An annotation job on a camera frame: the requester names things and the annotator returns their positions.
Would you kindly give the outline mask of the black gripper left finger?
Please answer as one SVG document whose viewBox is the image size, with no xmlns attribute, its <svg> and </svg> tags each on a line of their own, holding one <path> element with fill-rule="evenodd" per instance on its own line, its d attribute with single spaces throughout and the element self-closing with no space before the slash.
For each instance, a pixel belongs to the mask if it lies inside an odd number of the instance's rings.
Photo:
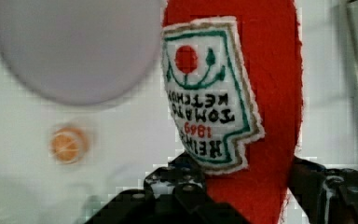
<svg viewBox="0 0 358 224">
<path fill-rule="evenodd" d="M 251 224 L 207 194 L 205 175 L 186 153 L 148 175 L 141 189 L 120 192 L 85 224 Z"/>
</svg>

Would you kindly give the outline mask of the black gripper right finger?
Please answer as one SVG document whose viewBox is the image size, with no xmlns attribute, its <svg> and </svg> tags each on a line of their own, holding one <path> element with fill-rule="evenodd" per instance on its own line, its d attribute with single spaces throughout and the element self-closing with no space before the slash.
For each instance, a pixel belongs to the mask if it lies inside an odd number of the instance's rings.
<svg viewBox="0 0 358 224">
<path fill-rule="evenodd" d="M 358 224 L 358 171 L 295 157 L 288 188 L 310 224 Z"/>
</svg>

